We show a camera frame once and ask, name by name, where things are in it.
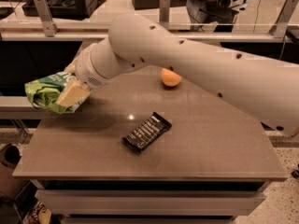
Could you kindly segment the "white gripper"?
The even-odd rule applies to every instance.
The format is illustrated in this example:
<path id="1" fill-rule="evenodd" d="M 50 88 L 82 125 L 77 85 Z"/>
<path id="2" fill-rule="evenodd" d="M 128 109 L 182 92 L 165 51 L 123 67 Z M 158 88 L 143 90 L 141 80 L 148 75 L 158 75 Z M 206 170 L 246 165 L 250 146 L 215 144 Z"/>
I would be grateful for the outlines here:
<path id="1" fill-rule="evenodd" d="M 79 80 L 71 80 L 67 83 L 62 93 L 59 95 L 56 104 L 69 107 L 83 102 L 91 93 L 90 89 L 104 87 L 108 81 L 99 75 L 92 63 L 92 49 L 95 43 L 83 49 L 64 71 L 76 74 Z"/>

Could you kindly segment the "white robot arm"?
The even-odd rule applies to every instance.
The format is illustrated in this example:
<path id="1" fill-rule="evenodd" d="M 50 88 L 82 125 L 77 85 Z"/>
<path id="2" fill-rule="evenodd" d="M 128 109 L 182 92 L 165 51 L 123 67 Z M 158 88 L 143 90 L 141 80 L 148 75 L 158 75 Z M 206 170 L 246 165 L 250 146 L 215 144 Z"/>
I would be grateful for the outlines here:
<path id="1" fill-rule="evenodd" d="M 180 38 L 137 14 L 114 19 L 107 38 L 67 66 L 76 78 L 57 100 L 69 107 L 113 77 L 155 65 L 295 137 L 299 132 L 299 65 Z"/>

